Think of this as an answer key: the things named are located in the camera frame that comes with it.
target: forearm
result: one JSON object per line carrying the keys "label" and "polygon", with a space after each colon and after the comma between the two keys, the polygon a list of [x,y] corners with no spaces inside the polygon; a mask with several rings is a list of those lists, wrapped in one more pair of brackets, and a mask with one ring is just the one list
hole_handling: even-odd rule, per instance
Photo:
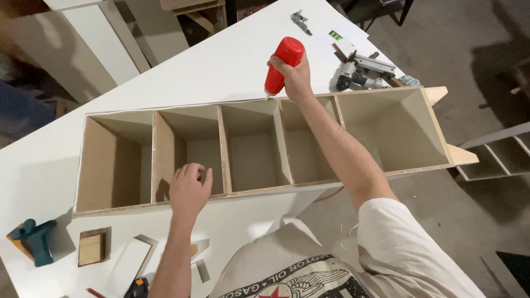
{"label": "forearm", "polygon": [[315,96],[297,103],[331,168],[350,193],[356,211],[372,198],[397,200],[370,153],[327,113]]}
{"label": "forearm", "polygon": [[190,297],[192,229],[193,223],[171,219],[169,236],[149,292],[149,298]]}

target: particle board shelf unit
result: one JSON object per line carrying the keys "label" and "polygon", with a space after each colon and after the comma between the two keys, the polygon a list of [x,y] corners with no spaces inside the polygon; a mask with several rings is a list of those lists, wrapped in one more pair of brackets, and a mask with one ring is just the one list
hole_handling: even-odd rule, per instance
{"label": "particle board shelf unit", "polygon": [[465,181],[530,173],[530,122],[468,141],[460,146],[479,163],[456,168]]}
{"label": "particle board shelf unit", "polygon": [[[474,157],[445,143],[423,87],[316,97],[387,176],[455,166],[451,153]],[[167,205],[175,170],[190,162],[213,169],[211,199],[340,186],[288,98],[91,114],[74,217]]]}

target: concrete floor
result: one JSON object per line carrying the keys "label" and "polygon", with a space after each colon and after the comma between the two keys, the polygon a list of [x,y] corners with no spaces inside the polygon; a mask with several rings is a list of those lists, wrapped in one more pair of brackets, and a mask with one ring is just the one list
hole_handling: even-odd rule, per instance
{"label": "concrete floor", "polygon": [[[350,18],[369,22],[378,9],[373,2],[361,1]],[[530,121],[528,98],[510,95],[517,85],[499,75],[530,55],[529,8],[525,0],[416,1],[403,27],[379,17],[369,40],[424,86],[448,88],[434,111],[447,142],[459,145]],[[459,185],[447,170],[391,180],[401,202],[487,297],[509,297],[512,289],[499,285],[481,257],[496,250],[530,255],[529,185],[530,176]],[[348,237],[357,214],[346,191],[311,204],[298,218],[334,255],[360,269],[355,230]]]}

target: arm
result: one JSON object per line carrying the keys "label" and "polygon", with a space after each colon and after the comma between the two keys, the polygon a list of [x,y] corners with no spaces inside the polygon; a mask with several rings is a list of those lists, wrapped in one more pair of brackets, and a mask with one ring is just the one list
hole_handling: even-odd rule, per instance
{"label": "arm", "polygon": [[304,115],[331,168],[344,184],[355,211],[373,198],[397,200],[385,174],[373,157],[340,126],[313,95],[309,62],[304,53],[298,66],[291,67],[276,56],[270,62],[285,77],[285,91]]}
{"label": "arm", "polygon": [[212,171],[208,169],[204,185],[197,163],[178,169],[169,188],[173,210],[167,243],[155,274],[149,298],[188,298],[191,295],[190,239],[197,215],[204,208],[211,193]]}

